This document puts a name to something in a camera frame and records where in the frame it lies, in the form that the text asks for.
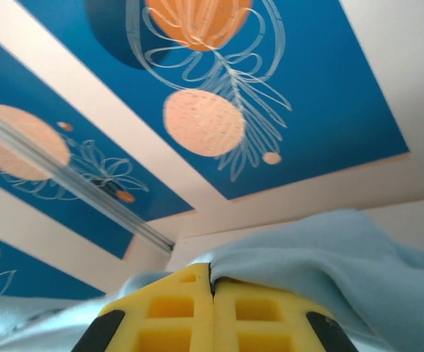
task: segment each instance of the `printed artwork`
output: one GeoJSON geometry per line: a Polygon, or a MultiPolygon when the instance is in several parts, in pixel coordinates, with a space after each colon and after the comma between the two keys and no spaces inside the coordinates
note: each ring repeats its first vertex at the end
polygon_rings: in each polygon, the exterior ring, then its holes
{"type": "Polygon", "coordinates": [[[228,199],[409,151],[338,0],[18,1],[228,199]]]}
{"type": "Polygon", "coordinates": [[[0,295],[89,299],[104,293],[0,241],[0,295]]]}
{"type": "MultiPolygon", "coordinates": [[[[145,221],[191,206],[0,47],[0,118],[145,221]]],[[[0,142],[0,187],[123,257],[132,234],[0,142]]]]}

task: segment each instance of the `yellow plastic piece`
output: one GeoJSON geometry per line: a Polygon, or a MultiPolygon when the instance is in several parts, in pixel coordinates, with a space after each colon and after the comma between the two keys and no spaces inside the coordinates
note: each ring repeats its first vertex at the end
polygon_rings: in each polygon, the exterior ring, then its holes
{"type": "Polygon", "coordinates": [[[104,307],[125,312],[106,352],[325,352],[306,319],[321,306],[292,293],[222,280],[195,264],[104,307]]]}

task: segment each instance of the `yellow object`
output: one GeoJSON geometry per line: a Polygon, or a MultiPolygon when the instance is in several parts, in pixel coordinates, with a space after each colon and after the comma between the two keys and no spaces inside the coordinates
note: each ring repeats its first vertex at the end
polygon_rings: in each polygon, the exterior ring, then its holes
{"type": "Polygon", "coordinates": [[[201,263],[105,306],[73,349],[79,351],[357,350],[323,307],[287,291],[229,279],[212,293],[208,264],[201,263]]]}

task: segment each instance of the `blue panel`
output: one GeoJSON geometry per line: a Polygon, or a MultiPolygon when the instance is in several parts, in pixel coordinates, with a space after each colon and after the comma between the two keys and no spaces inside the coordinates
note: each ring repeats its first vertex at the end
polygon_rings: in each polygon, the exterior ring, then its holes
{"type": "Polygon", "coordinates": [[[3,289],[4,295],[17,297],[90,299],[104,294],[0,241],[0,293],[3,289]]]}
{"type": "MultiPolygon", "coordinates": [[[[206,52],[180,48],[146,21],[141,0],[19,1],[228,199],[409,151],[338,0],[254,0],[234,38],[206,52]],[[204,156],[165,128],[164,101],[191,88],[216,93],[244,116],[245,138],[229,153],[204,156]]],[[[177,1],[151,2],[160,3],[179,18],[172,26],[190,22],[177,1]]],[[[204,21],[227,11],[227,1],[214,4],[204,21]]],[[[189,122],[180,128],[196,138],[201,127],[189,122]]]]}
{"type": "MultiPolygon", "coordinates": [[[[191,210],[1,47],[0,104],[47,122],[69,147],[70,165],[115,199],[124,191],[128,198],[119,201],[145,221],[191,210]],[[58,126],[61,121],[69,131],[58,126]]],[[[25,182],[0,170],[0,187],[117,257],[124,255],[132,239],[128,231],[52,181],[25,182]]]]}

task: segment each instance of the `metal rail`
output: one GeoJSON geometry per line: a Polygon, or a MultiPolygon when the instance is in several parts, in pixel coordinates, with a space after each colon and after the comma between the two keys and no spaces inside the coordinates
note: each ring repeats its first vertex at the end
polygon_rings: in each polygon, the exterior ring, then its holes
{"type": "Polygon", "coordinates": [[[117,222],[127,231],[139,235],[165,254],[171,254],[174,243],[147,225],[129,209],[111,198],[81,175],[58,162],[22,133],[0,120],[0,141],[18,152],[35,166],[52,175],[54,181],[94,207],[100,213],[117,222]]]}

